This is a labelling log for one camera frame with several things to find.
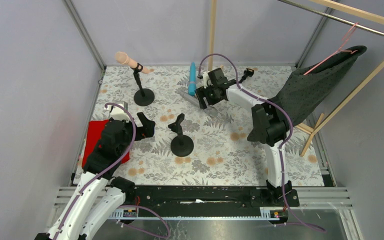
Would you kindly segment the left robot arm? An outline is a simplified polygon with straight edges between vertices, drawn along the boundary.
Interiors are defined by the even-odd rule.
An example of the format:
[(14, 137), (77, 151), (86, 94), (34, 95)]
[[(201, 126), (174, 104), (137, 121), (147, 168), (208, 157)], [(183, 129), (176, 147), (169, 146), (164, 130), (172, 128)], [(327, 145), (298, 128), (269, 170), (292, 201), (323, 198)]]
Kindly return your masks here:
[(134, 199), (135, 184), (123, 177), (113, 177), (135, 141), (151, 138), (156, 123), (143, 112), (137, 113), (137, 126), (127, 109), (117, 103), (111, 107), (95, 145), (87, 156), (75, 192), (61, 215), (37, 240), (91, 240), (97, 231), (127, 199)]

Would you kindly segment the grey microphone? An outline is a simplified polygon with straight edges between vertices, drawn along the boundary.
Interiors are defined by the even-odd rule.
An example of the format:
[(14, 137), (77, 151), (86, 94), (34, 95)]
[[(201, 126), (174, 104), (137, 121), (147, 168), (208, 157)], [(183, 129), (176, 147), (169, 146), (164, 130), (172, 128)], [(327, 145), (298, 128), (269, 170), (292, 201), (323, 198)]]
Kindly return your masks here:
[(219, 112), (214, 107), (207, 107), (205, 109), (201, 108), (199, 100), (196, 97), (189, 95), (187, 92), (181, 91), (179, 95), (195, 107), (198, 107), (201, 111), (205, 112), (210, 117), (214, 118), (218, 116)]

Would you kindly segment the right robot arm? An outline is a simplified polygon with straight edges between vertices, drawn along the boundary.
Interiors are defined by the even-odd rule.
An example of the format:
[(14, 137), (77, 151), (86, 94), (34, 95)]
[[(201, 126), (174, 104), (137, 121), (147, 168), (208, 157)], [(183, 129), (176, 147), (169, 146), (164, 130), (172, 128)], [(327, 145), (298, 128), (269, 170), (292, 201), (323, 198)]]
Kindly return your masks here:
[(202, 85), (195, 90), (199, 106), (206, 109), (221, 101), (230, 101), (251, 113), (252, 130), (247, 140), (263, 145), (268, 166), (267, 197), (274, 205), (289, 208), (287, 195), (292, 183), (286, 179), (285, 144), (292, 136), (293, 125), (275, 98), (258, 96), (237, 79), (229, 80), (221, 68), (198, 74)]

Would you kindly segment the beige microphone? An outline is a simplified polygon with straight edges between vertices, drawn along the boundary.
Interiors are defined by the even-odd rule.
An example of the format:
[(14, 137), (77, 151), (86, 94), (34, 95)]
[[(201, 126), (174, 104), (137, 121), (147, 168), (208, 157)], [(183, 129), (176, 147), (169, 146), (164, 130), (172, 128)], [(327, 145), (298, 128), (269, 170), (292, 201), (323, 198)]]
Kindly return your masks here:
[(115, 60), (121, 65), (127, 65), (130, 68), (142, 72), (144, 74), (149, 74), (150, 70), (138, 63), (136, 60), (130, 58), (125, 52), (118, 51), (114, 56)]

